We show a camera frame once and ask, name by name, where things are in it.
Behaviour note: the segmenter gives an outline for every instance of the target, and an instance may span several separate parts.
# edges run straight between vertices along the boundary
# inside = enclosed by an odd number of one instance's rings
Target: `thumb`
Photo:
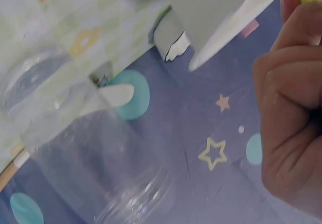
[[[301,2],[300,0],[280,0],[280,2],[282,19],[283,23],[285,23]]]

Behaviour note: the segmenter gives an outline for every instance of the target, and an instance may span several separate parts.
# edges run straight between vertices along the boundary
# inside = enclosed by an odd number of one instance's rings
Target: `blue circle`
[[[15,193],[10,198],[12,212],[19,224],[44,224],[44,216],[37,203],[28,195]]]
[[[246,147],[246,157],[252,165],[260,165],[262,163],[262,138],[259,133],[254,134],[250,138],[250,140],[248,140]]]
[[[115,108],[120,118],[133,120],[142,116],[150,104],[150,89],[144,75],[136,70],[124,70],[108,82],[110,85],[131,84],[134,86],[132,100],[121,107]]]

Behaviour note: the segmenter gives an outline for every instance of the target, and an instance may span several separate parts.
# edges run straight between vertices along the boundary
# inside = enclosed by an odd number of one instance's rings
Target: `yellow star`
[[[214,148],[220,148],[220,150],[219,150],[220,158],[216,158],[214,160],[214,162],[212,162],[211,161],[211,157],[209,157],[207,155],[210,152],[210,146],[212,146]],[[207,148],[206,148],[206,150],[204,152],[202,152],[199,155],[199,159],[208,163],[208,167],[209,167],[209,170],[210,171],[212,171],[216,167],[216,165],[218,163],[225,163],[225,162],[227,162],[227,157],[226,157],[225,153],[223,152],[224,149],[225,149],[225,146],[226,146],[226,141],[225,140],[224,141],[221,141],[219,143],[216,143],[211,138],[208,138],[207,139]]]
[[[216,102],[216,105],[220,107],[221,112],[223,112],[225,109],[230,109],[228,101],[229,97],[224,97],[222,94],[220,94],[219,100]]]

